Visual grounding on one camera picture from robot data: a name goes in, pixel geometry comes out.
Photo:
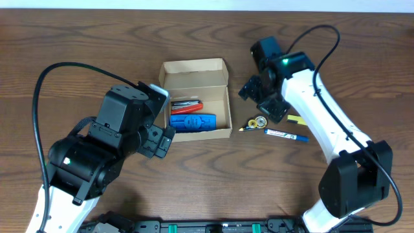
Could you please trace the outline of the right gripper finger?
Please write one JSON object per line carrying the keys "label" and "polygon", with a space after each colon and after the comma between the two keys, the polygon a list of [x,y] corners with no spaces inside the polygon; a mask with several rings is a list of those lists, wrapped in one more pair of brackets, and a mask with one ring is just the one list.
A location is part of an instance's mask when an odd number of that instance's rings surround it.
{"label": "right gripper finger", "polygon": [[270,121],[278,124],[287,114],[287,111],[290,109],[290,104],[285,100],[268,97],[260,101],[257,104],[257,108],[265,114]]}
{"label": "right gripper finger", "polygon": [[253,75],[249,81],[240,89],[238,95],[243,99],[247,100],[250,98],[255,103],[260,103],[263,99],[263,86],[258,75]]}

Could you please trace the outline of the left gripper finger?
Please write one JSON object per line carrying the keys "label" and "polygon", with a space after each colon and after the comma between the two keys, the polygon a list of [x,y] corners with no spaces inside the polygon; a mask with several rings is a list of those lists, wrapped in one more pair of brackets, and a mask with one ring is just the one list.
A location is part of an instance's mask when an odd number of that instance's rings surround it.
{"label": "left gripper finger", "polygon": [[173,137],[175,136],[175,132],[175,128],[166,126],[166,128],[163,130],[163,134],[160,137],[159,144],[155,151],[155,156],[160,159],[163,159],[166,156],[169,147],[171,146]]}
{"label": "left gripper finger", "polygon": [[148,158],[154,156],[163,158],[164,152],[158,148],[162,135],[163,130],[158,126],[152,125],[150,128],[146,128],[138,152]]}

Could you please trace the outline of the blue plastic case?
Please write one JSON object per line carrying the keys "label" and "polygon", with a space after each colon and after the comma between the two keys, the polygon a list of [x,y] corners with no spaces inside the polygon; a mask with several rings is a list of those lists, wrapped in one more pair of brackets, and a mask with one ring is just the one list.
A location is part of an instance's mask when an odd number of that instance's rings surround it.
{"label": "blue plastic case", "polygon": [[177,133],[198,133],[217,129],[215,115],[208,114],[183,114],[171,115],[169,124]]}

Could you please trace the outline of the yellow highlighter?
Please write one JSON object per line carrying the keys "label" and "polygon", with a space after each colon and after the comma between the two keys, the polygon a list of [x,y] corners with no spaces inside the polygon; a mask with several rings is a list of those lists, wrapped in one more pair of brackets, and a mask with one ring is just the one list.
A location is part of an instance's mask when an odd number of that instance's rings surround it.
{"label": "yellow highlighter", "polygon": [[296,116],[296,115],[288,115],[287,116],[287,122],[293,123],[293,124],[299,124],[302,126],[306,126],[306,122],[305,120],[300,117],[300,116]]}

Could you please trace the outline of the correction tape dispenser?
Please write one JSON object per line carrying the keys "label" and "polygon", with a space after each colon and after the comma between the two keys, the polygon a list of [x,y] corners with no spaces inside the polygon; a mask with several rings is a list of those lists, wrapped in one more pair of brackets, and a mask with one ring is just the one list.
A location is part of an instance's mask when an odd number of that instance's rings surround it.
{"label": "correction tape dispenser", "polygon": [[239,131],[253,131],[259,129],[265,129],[268,125],[268,120],[265,115],[256,115],[249,118],[244,126]]}

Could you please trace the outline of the cardboard box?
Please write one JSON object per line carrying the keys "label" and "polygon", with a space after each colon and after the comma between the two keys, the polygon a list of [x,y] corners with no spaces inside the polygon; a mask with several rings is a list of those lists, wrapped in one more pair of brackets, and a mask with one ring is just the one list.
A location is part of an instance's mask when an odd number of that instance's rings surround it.
{"label": "cardboard box", "polygon": [[228,69],[222,58],[167,61],[160,68],[159,82],[169,92],[164,124],[170,125],[171,103],[199,100],[203,108],[197,114],[216,116],[216,129],[196,133],[176,132],[173,142],[225,139],[231,135],[232,119],[228,93]]}

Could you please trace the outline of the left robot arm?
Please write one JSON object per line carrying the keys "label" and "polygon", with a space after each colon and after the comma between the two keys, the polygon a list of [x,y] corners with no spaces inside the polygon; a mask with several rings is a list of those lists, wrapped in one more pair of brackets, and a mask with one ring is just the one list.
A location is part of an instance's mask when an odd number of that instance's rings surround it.
{"label": "left robot arm", "polygon": [[49,149],[49,194],[39,189],[27,232],[77,232],[125,160],[139,153],[164,158],[175,130],[154,124],[169,102],[167,90],[154,84],[114,85],[96,117],[85,119]]}

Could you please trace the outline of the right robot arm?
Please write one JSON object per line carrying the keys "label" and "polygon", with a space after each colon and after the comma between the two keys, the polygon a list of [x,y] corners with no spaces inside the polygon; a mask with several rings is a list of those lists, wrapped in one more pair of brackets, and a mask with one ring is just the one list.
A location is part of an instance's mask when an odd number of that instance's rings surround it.
{"label": "right robot arm", "polygon": [[259,73],[239,96],[252,99],[274,123],[294,108],[318,141],[328,168],[318,186],[320,199],[301,217],[306,232],[329,232],[351,216],[389,195],[393,152],[373,142],[340,109],[304,52],[284,53],[273,37],[254,43],[250,52]]}

